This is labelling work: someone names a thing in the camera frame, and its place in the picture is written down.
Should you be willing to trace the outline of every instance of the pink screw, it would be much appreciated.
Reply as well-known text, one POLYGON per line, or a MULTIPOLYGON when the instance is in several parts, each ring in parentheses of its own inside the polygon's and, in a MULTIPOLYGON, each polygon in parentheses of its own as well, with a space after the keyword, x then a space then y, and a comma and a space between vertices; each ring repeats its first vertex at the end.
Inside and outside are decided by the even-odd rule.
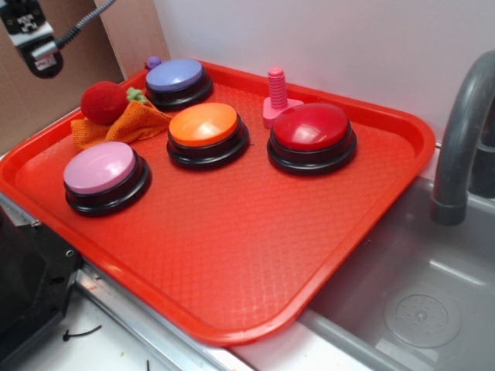
POLYGON ((266 128, 273 126, 273 121, 285 110, 303 104, 301 100, 287 98, 285 74, 281 67, 272 67, 268 71, 268 91, 270 97, 263 102, 263 120, 266 128))

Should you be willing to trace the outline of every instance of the orange cloth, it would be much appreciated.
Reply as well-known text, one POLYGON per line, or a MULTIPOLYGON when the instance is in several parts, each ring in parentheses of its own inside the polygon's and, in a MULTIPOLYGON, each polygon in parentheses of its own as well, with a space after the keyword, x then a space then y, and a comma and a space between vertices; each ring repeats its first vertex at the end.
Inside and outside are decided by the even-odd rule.
POLYGON ((98 125, 87 118, 72 120, 72 142, 82 151, 104 141, 131 143, 154 137, 169 127, 172 116, 145 104, 131 100, 124 113, 112 125, 98 125))

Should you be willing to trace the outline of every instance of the pink button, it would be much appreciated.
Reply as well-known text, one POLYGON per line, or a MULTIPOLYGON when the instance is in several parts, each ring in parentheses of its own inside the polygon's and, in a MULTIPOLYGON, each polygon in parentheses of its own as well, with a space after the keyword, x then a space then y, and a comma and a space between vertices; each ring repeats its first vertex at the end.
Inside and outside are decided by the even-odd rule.
POLYGON ((119 141, 101 143, 70 160, 63 172, 63 180, 75 193, 99 193, 127 178, 135 162, 134 152, 127 144, 119 141))
POLYGON ((332 104, 311 103, 282 112, 273 124, 277 142, 294 151, 318 151, 341 141, 348 130, 346 114, 332 104))

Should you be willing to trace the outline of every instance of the red pom pom ball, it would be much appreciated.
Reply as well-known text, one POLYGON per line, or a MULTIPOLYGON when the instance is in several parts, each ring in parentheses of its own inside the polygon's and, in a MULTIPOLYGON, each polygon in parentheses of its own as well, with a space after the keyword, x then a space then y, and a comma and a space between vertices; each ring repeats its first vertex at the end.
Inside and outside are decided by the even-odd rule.
POLYGON ((95 124, 112 124, 128 105, 125 89, 111 81, 101 81, 89 87, 80 100, 80 110, 95 124))

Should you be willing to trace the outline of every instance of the button cap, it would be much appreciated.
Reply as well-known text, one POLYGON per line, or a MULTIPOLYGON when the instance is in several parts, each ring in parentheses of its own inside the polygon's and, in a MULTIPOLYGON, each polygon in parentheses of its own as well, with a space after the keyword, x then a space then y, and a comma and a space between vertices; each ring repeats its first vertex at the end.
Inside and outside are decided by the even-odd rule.
POLYGON ((131 174, 135 162, 129 145, 119 141, 101 143, 70 160, 63 180, 71 191, 91 195, 121 183, 131 174))
POLYGON ((215 145, 237 128, 237 112, 228 104, 204 103, 179 112, 169 125, 169 134, 186 147, 215 145))
POLYGON ((311 103, 282 112, 273 124, 275 139, 294 151, 318 151, 341 141, 347 133, 346 114, 332 104, 311 103))
POLYGON ((146 74, 148 86, 158 92, 173 91, 197 82, 203 74, 203 66, 197 60, 170 60, 146 74))

